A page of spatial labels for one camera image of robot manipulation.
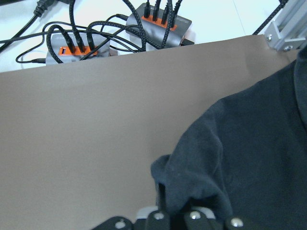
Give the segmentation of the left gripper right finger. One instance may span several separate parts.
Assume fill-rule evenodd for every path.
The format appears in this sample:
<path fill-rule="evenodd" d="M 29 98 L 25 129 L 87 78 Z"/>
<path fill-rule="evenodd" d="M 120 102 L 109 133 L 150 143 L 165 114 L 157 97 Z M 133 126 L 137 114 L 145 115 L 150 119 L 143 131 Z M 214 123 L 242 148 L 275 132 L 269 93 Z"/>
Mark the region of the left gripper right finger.
<path fill-rule="evenodd" d="M 212 212 L 191 210 L 183 216 L 188 230 L 242 230 L 244 222 L 240 218 L 232 218 L 230 223 L 220 223 Z"/>

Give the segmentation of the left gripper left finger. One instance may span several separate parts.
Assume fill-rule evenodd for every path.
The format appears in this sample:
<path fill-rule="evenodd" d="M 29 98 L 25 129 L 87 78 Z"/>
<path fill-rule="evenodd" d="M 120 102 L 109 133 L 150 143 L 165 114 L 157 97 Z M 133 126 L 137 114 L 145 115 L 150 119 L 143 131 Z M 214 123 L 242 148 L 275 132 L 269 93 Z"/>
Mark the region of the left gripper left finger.
<path fill-rule="evenodd" d="M 144 218 L 137 218 L 134 222 L 123 217 L 115 216 L 100 223 L 93 230 L 169 230 L 170 216 L 164 212 L 155 210 Z"/>

